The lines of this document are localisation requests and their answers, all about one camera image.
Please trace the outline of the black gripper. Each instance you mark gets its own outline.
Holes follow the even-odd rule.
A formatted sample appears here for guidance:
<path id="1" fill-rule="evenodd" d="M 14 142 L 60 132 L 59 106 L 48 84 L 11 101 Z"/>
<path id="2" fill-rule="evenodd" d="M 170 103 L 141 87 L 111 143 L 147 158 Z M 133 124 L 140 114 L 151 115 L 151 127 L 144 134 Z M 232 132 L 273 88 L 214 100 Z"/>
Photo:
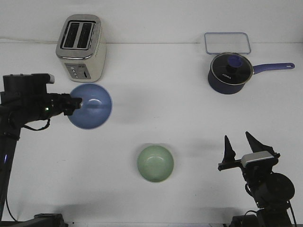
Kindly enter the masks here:
<path id="1" fill-rule="evenodd" d="M 253 137 L 248 131 L 245 132 L 248 143 L 253 153 L 268 151 L 274 156 L 272 159 L 258 161 L 248 164 L 245 168 L 241 164 L 241 159 L 235 160 L 235 151 L 232 149 L 230 140 L 227 135 L 224 136 L 224 156 L 221 163 L 218 164 L 218 170 L 226 170 L 230 168 L 239 167 L 242 171 L 244 180 L 248 185 L 257 184 L 258 181 L 262 181 L 262 178 L 271 174 L 272 167 L 278 163 L 280 154 L 274 152 L 273 148 L 268 145 L 264 145 Z"/>
<path id="2" fill-rule="evenodd" d="M 81 108 L 80 97 L 48 93 L 48 81 L 48 73 L 5 75 L 0 105 L 8 108 L 11 114 L 16 115 L 16 120 L 22 123 L 46 120 L 61 113 L 71 116 Z"/>

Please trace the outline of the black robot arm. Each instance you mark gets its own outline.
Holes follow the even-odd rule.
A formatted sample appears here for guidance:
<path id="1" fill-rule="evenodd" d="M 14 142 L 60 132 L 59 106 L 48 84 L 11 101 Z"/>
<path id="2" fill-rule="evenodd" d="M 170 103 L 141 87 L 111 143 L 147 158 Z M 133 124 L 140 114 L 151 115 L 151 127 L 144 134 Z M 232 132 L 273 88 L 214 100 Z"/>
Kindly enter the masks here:
<path id="1" fill-rule="evenodd" d="M 249 210 L 244 215 L 234 216 L 232 227 L 292 227 L 296 226 L 295 218 L 290 218 L 287 211 L 292 209 L 290 200 L 294 197 L 295 188 L 285 175 L 273 172 L 280 154 L 271 146 L 262 144 L 249 132 L 246 138 L 252 150 L 241 159 L 235 159 L 227 136 L 224 137 L 224 157 L 218 170 L 240 168 L 244 178 L 245 190 L 256 203 L 257 211 Z"/>
<path id="2" fill-rule="evenodd" d="M 4 209 L 10 172 L 21 129 L 27 123 L 46 120 L 61 113 L 72 115 L 80 108 L 81 98 L 70 94 L 48 93 L 54 83 L 51 74 L 10 74 L 3 76 L 0 94 L 0 209 Z"/>

